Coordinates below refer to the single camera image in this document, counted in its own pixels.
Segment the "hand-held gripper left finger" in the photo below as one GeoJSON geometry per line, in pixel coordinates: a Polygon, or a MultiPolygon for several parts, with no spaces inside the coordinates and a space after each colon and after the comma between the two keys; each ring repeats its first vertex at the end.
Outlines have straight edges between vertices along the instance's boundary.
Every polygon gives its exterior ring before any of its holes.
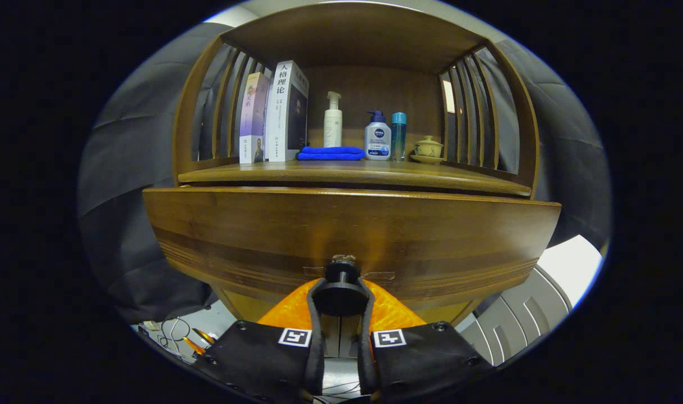
{"type": "Polygon", "coordinates": [[[259,322],[237,320],[193,363],[195,373],[246,403],[311,403],[322,392],[324,349],[312,299],[298,287],[259,322]]]}

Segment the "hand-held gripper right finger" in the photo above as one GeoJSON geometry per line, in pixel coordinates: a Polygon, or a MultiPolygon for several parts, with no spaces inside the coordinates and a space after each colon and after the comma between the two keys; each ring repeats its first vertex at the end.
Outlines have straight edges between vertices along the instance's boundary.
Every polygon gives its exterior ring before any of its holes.
{"type": "Polygon", "coordinates": [[[426,323],[374,282],[360,279],[368,296],[358,350],[361,393],[372,403],[452,403],[495,372],[455,328],[426,323]]]}

